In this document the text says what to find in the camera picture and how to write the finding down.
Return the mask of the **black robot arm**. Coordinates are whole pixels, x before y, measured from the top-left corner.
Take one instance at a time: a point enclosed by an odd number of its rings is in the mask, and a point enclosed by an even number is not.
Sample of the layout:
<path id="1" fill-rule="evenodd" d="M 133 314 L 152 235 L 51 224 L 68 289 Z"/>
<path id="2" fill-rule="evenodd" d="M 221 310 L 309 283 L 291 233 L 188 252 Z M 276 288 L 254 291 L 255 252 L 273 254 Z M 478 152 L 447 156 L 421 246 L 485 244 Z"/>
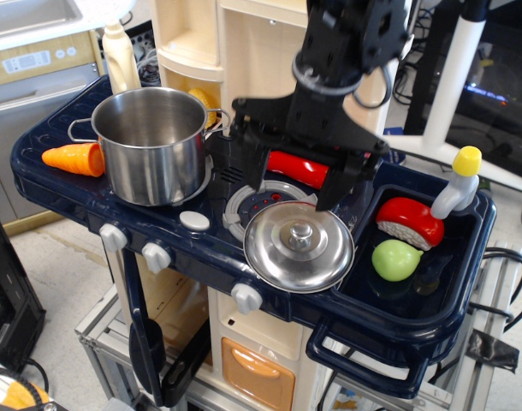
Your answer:
<path id="1" fill-rule="evenodd" d="M 387 65 L 407 40 L 402 1 L 310 1 L 308 24 L 292 71 L 294 91 L 280 98 L 237 98 L 231 135 L 241 144 L 244 181 L 258 190 L 273 151 L 328 166 L 317 209 L 334 208 L 353 186 L 369 181 L 387 142 L 358 125 L 343 108 L 361 79 L 380 68 L 387 101 Z"/>

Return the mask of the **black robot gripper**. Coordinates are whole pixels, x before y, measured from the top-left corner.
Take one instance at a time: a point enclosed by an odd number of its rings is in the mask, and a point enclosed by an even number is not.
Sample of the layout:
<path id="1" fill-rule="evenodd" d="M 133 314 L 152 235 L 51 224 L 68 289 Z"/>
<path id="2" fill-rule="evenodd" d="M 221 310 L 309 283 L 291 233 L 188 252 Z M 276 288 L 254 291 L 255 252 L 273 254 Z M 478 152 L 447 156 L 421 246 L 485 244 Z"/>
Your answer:
<path id="1" fill-rule="evenodd" d="M 329 166 L 316 209 L 329 211 L 355 185 L 370 181 L 389 144 L 358 125 L 344 110 L 344 98 L 297 85 L 280 98 L 236 98 L 230 136 L 242 144 L 247 185 L 258 191 L 269 155 L 280 151 Z"/>

